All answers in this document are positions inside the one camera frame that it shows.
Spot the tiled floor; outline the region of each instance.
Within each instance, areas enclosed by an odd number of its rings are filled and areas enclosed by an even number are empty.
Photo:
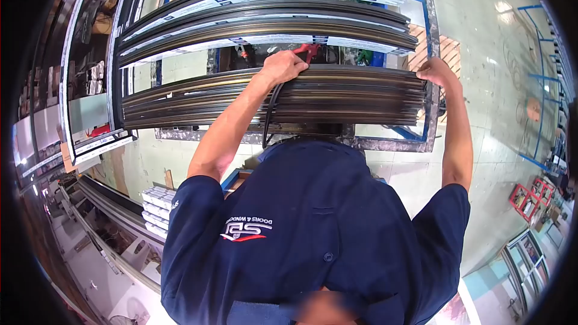
[[[435,0],[440,33],[461,43],[461,78],[464,100],[472,126],[474,172],[469,192],[471,217],[466,230],[462,274],[476,269],[521,228],[522,220],[508,203],[517,182],[526,185],[539,173],[533,164],[522,161],[518,151],[533,155],[538,123],[527,121],[525,101],[541,99],[536,80],[528,73],[540,69],[538,44],[529,21],[509,8],[536,4],[537,0]],[[155,5],[154,0],[147,0]],[[404,5],[402,12],[423,25],[421,7]],[[532,15],[543,33],[549,33],[540,10]],[[546,53],[553,48],[545,46]],[[163,83],[206,74],[206,52],[173,57],[163,62]],[[135,90],[150,86],[150,66],[135,71]],[[554,106],[546,105],[538,159],[543,160],[553,139]],[[358,127],[357,133],[379,135],[379,126]],[[432,153],[393,153],[367,151],[369,168],[392,185],[410,216],[418,213],[440,188],[445,128],[439,126]],[[164,171],[172,171],[175,186],[184,181],[196,142],[157,140],[153,130],[140,130],[139,140],[127,145],[121,156],[126,187],[131,197],[140,191],[164,184]],[[258,145],[241,145],[229,171],[254,161],[261,152]],[[104,172],[112,185],[114,173],[106,162]]]

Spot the man's left arm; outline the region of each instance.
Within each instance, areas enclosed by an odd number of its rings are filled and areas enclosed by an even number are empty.
[[[187,178],[205,175],[220,182],[267,94],[277,84],[290,81],[307,68],[307,63],[291,51],[281,51],[265,59],[263,69],[209,127],[192,156]]]

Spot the man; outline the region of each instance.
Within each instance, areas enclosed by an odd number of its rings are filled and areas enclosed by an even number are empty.
[[[267,58],[192,157],[161,266],[179,324],[423,324],[457,291],[473,151],[461,84],[440,59],[417,76],[446,91],[442,189],[413,220],[361,152],[320,140],[274,145],[223,199],[263,99],[305,69],[290,51]]]

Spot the red crate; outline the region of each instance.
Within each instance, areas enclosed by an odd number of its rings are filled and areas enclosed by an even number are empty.
[[[532,216],[540,208],[540,203],[538,196],[521,184],[517,184],[510,195],[510,204],[528,223],[530,223]]]

